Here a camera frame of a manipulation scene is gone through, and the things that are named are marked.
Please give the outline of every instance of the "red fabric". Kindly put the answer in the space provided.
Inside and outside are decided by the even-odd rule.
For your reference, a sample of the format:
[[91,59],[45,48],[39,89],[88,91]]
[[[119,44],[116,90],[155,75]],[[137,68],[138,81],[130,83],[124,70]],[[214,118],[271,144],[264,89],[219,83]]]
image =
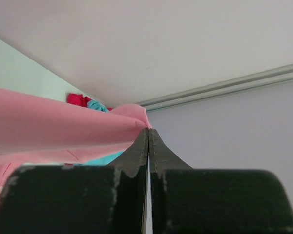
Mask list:
[[66,102],[76,106],[88,107],[87,104],[91,100],[92,99],[87,96],[83,97],[82,94],[68,94]]

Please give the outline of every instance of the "pink fabric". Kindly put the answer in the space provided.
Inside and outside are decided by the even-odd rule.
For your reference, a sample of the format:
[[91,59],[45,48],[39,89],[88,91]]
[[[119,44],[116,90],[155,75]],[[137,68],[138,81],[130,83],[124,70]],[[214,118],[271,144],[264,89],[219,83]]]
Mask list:
[[0,89],[0,186],[20,165],[87,162],[128,148],[146,110],[124,105],[109,113]]

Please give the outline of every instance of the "metal track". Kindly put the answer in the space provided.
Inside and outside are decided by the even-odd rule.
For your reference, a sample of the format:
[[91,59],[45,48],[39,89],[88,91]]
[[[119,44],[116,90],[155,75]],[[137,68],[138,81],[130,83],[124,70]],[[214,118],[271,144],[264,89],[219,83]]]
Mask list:
[[148,112],[186,105],[250,89],[293,81],[293,65],[203,86],[138,103]]

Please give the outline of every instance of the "black plastic piece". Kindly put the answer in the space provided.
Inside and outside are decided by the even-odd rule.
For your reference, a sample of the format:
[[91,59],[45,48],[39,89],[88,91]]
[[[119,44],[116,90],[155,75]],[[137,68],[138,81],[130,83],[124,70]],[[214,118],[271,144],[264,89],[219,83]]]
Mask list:
[[19,168],[0,196],[0,234],[142,233],[147,160],[148,130],[142,130],[106,167]]
[[0,196],[0,234],[145,234],[148,155],[154,234],[293,234],[272,173],[193,169],[152,129],[105,167],[17,169]]
[[150,130],[154,234],[293,234],[279,180],[259,170],[192,169]]

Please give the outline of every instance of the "white ceiling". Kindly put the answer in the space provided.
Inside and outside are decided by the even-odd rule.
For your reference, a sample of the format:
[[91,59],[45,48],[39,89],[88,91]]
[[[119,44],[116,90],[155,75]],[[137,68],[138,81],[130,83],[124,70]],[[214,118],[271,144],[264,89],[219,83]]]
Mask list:
[[0,0],[0,38],[109,105],[293,63],[293,0]]

